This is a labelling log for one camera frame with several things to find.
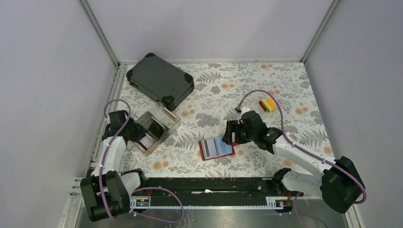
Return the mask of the red leather card holder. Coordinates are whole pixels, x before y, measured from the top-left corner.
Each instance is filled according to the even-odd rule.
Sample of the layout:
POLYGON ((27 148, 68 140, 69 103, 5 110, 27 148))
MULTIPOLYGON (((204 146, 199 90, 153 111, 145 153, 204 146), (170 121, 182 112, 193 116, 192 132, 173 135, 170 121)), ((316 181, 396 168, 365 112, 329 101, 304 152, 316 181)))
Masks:
MULTIPOLYGON (((233 148, 232 145, 227 145, 227 144, 222 142, 222 136, 216 137, 214 139, 215 139, 215 144, 216 144, 216 147, 217 147, 218 157, 212 158, 212 159, 217 159, 217 158, 221 158, 221 157, 230 156, 230 155, 235 154, 235 151, 234 151, 234 148, 233 148)), ((200 153, 201 153, 202 160, 203 161, 212 160, 212 159, 205 159, 204 158, 201 141, 202 140, 200 140, 198 143, 199 143, 199 148, 200 148, 200 153)))

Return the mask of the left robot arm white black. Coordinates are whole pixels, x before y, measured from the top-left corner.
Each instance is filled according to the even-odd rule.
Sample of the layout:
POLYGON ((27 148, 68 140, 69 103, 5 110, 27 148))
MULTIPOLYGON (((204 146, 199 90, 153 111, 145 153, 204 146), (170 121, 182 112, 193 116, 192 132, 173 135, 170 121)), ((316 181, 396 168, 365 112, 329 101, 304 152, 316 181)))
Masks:
POLYGON ((118 172, 128 142, 144 135, 142 126, 125 110, 111 112, 109 120, 102 136, 102 157, 92 173, 80 182, 86 211, 92 222, 128 213, 131 194, 142 195, 147 191, 141 169, 118 172))

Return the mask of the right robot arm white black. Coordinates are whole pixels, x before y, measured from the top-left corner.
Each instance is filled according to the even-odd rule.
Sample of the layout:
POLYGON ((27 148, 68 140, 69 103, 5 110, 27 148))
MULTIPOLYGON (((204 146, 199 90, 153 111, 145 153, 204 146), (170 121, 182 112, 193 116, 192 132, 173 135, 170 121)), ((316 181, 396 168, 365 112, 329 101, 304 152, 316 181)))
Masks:
POLYGON ((289 191, 310 194, 342 214, 364 196, 364 183, 349 158, 333 159, 293 144, 282 130, 267 127, 253 110, 243 112, 238 120, 227 121, 222 141, 226 144, 253 142, 260 149, 289 159, 309 172, 302 174, 283 168, 275 173, 278 179, 273 181, 272 188, 277 195, 284 196, 289 191))

